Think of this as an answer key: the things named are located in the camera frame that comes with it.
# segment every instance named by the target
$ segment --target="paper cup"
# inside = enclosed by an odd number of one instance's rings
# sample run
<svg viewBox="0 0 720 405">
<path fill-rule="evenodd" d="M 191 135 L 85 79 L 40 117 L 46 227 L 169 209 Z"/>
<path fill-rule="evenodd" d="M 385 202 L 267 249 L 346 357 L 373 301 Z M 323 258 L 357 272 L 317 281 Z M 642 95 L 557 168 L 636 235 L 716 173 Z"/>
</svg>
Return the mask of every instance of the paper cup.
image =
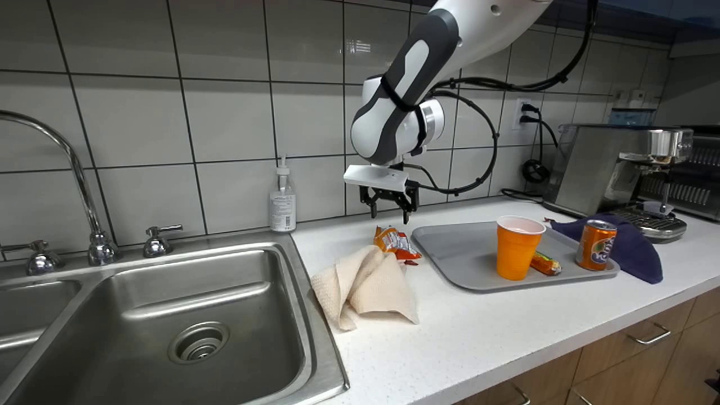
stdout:
<svg viewBox="0 0 720 405">
<path fill-rule="evenodd" d="M 527 276 L 533 254 L 547 225 L 542 221 L 507 217 L 498 221 L 498 264 L 505 279 L 520 281 Z"/>
</svg>

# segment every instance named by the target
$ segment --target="soda can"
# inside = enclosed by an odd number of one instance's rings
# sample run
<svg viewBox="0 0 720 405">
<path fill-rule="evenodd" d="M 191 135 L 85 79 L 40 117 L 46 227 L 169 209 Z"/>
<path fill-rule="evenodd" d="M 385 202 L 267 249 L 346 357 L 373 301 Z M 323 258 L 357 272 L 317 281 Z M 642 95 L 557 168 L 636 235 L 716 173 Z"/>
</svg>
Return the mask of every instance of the soda can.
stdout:
<svg viewBox="0 0 720 405">
<path fill-rule="evenodd" d="M 617 238 L 617 227 L 606 221 L 587 221 L 583 227 L 583 238 L 578 248 L 578 266 L 587 270 L 610 267 L 610 249 Z"/>
</svg>

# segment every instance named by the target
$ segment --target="sink basin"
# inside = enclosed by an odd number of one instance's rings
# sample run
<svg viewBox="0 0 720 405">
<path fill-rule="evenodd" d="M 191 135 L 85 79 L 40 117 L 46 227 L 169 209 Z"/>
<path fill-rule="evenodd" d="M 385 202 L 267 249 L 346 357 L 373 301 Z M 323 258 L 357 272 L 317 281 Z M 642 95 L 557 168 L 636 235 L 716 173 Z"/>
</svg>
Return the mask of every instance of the sink basin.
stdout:
<svg viewBox="0 0 720 405">
<path fill-rule="evenodd" d="M 344 385 L 286 240 L 110 270 L 10 402 L 310 402 Z"/>
<path fill-rule="evenodd" d="M 78 293 L 73 281 L 0 288 L 0 385 Z"/>
</svg>

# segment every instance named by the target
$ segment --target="cabinet drawer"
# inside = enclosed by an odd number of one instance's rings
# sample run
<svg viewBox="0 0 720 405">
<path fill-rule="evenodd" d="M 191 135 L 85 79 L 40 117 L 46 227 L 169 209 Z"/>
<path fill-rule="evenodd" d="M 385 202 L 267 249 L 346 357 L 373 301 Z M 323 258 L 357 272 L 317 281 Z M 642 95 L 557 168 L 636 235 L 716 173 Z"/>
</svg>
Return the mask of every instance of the cabinet drawer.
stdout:
<svg viewBox="0 0 720 405">
<path fill-rule="evenodd" d="M 508 383 L 491 387 L 473 398 L 465 405 L 520 405 L 520 402 L 552 402 L 568 392 L 572 375 L 578 365 L 578 353 L 562 356 L 538 369 L 530 369 Z"/>
<path fill-rule="evenodd" d="M 716 312 L 720 312 L 720 288 L 696 299 L 688 324 L 705 322 L 705 319 L 713 317 Z"/>
<path fill-rule="evenodd" d="M 720 369 L 720 315 L 696 326 L 687 326 L 673 353 L 663 383 L 660 385 L 656 405 L 713 405 L 720 393 L 706 385 L 717 379 Z"/>
<path fill-rule="evenodd" d="M 678 336 L 690 312 L 690 301 L 676 306 L 665 312 L 660 312 L 650 319 L 643 319 L 626 331 L 607 336 L 589 346 L 583 349 L 577 383 L 589 375 L 596 375 L 650 346 L 662 340 Z"/>
<path fill-rule="evenodd" d="M 678 336 L 572 387 L 569 405 L 652 405 Z"/>
</svg>

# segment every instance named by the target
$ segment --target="white tile wall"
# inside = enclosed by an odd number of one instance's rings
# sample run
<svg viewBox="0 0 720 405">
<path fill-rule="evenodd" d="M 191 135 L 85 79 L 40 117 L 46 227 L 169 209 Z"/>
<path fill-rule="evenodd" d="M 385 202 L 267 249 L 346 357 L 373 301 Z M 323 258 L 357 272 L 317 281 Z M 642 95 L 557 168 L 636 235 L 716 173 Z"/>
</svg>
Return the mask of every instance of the white tile wall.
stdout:
<svg viewBox="0 0 720 405">
<path fill-rule="evenodd" d="M 57 129 L 88 166 L 88 145 L 64 74 L 0 73 L 0 110 L 15 110 Z M 67 155 L 40 133 L 0 122 L 0 172 L 67 168 Z"/>
<path fill-rule="evenodd" d="M 500 117 L 501 117 L 501 93 L 489 93 L 489 90 L 461 90 L 464 97 L 469 97 L 473 103 L 476 103 L 493 122 L 496 130 L 500 130 Z M 455 147 L 491 147 L 491 129 L 489 123 L 469 106 L 456 106 L 456 123 L 455 123 Z"/>
<path fill-rule="evenodd" d="M 341 5 L 267 0 L 265 7 L 272 81 L 341 83 Z"/>
<path fill-rule="evenodd" d="M 185 81 L 197 163 L 274 157 L 267 83 Z"/>
<path fill-rule="evenodd" d="M 0 68 L 64 73 L 46 0 L 10 0 L 0 13 Z"/>
<path fill-rule="evenodd" d="M 85 172 L 97 213 L 105 211 L 97 190 L 97 176 Z M 0 173 L 0 240 L 29 244 L 48 240 L 57 249 L 85 249 L 89 225 L 84 199 L 73 172 Z"/>
<path fill-rule="evenodd" d="M 97 166 L 101 217 L 121 246 L 145 240 L 148 225 L 182 222 L 185 237 L 265 227 L 276 154 L 291 155 L 299 221 L 367 213 L 357 187 L 341 182 L 344 164 L 359 163 L 346 126 L 362 79 L 386 69 L 424 12 L 385 0 L 10 0 L 0 108 L 58 129 Z M 547 79 L 578 43 L 578 32 L 533 27 L 461 74 Z M 660 95 L 668 66 L 668 47 L 596 36 L 569 81 L 547 95 L 461 87 L 491 115 L 501 151 L 493 177 L 458 199 L 523 187 L 520 164 L 538 141 L 536 126 L 517 123 L 523 101 L 541 106 L 557 133 L 572 122 L 604 123 L 620 95 Z M 487 168 L 491 133 L 464 103 L 442 103 L 446 135 L 408 163 L 427 166 L 442 187 L 461 187 Z M 23 129 L 0 123 L 0 133 L 0 244 L 46 237 L 84 249 L 85 221 L 73 182 L 61 181 L 64 155 Z M 24 185 L 40 185 L 55 207 L 24 205 L 33 192 Z M 424 205 L 458 199 L 420 194 Z"/>
<path fill-rule="evenodd" d="M 191 163 L 179 81 L 78 76 L 74 83 L 98 166 Z"/>
<path fill-rule="evenodd" d="M 344 151 L 341 85 L 272 85 L 278 154 L 340 155 Z"/>
<path fill-rule="evenodd" d="M 200 164 L 197 172 L 210 232 L 267 227 L 267 196 L 274 187 L 272 159 Z"/>
<path fill-rule="evenodd" d="M 267 79 L 263 0 L 170 0 L 185 76 Z"/>
<path fill-rule="evenodd" d="M 164 0 L 55 0 L 73 73 L 175 76 Z"/>
<path fill-rule="evenodd" d="M 383 74 L 408 39 L 408 12 L 344 7 L 344 81 Z"/>
<path fill-rule="evenodd" d="M 298 221 L 344 217 L 344 157 L 291 159 Z"/>
<path fill-rule="evenodd" d="M 182 225 L 175 237 L 204 235 L 196 173 L 186 166 L 101 168 L 116 244 L 141 244 L 154 225 Z"/>
<path fill-rule="evenodd" d="M 489 168 L 491 159 L 493 159 L 493 149 L 455 151 L 449 187 L 465 187 L 475 182 Z M 491 182 L 484 182 L 482 187 L 469 194 L 449 196 L 449 200 L 484 199 L 489 196 L 489 192 L 491 192 Z"/>
</svg>

